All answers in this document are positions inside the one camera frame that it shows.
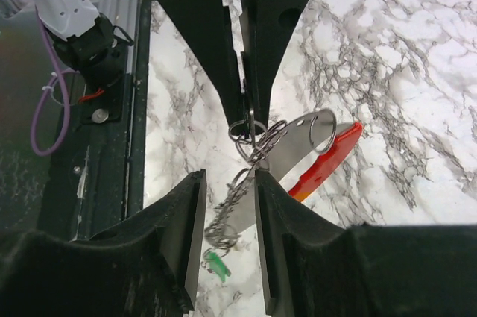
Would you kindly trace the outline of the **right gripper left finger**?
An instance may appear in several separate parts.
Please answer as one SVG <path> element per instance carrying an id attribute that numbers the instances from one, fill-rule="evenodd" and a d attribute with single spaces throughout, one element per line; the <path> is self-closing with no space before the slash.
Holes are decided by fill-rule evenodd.
<path id="1" fill-rule="evenodd" d="M 3 316 L 183 316 L 195 307 L 206 173 L 88 240 L 1 234 Z"/>

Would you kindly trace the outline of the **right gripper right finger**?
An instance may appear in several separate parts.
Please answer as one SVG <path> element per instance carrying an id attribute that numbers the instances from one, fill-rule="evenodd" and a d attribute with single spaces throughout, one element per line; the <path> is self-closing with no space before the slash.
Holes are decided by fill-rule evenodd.
<path id="1" fill-rule="evenodd" d="M 476 227 L 343 229 L 255 177 L 268 316 L 474 316 Z"/>

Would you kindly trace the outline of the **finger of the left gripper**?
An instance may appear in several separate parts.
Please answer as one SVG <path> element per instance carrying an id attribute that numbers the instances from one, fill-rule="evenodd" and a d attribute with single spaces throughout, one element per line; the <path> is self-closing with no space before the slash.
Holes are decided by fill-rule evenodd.
<path id="1" fill-rule="evenodd" d="M 257 121 L 268 122 L 272 86 L 308 1 L 241 0 L 245 88 Z"/>
<path id="2" fill-rule="evenodd" d="M 229 125 L 245 118 L 230 10 L 222 0 L 157 0 L 216 89 Z"/>

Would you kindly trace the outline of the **green key tag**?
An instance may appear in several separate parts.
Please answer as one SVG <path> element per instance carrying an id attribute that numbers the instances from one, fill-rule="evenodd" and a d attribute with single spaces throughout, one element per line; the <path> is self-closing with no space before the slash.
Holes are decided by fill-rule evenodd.
<path id="1" fill-rule="evenodd" d="M 221 256 L 213 249 L 205 250 L 202 259 L 202 267 L 210 274 L 216 275 L 222 283 L 231 276 L 231 271 L 224 263 Z"/>

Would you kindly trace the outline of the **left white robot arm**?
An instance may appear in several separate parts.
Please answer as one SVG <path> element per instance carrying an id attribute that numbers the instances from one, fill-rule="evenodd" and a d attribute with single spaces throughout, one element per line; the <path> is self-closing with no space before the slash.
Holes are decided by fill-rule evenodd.
<path id="1" fill-rule="evenodd" d="M 233 49 L 229 10 L 222 0 L 157 0 L 217 90 L 234 136 L 262 133 L 271 89 L 308 0 L 241 0 L 244 49 Z M 60 59 L 94 88 L 117 80 L 113 26 L 89 0 L 34 0 Z"/>

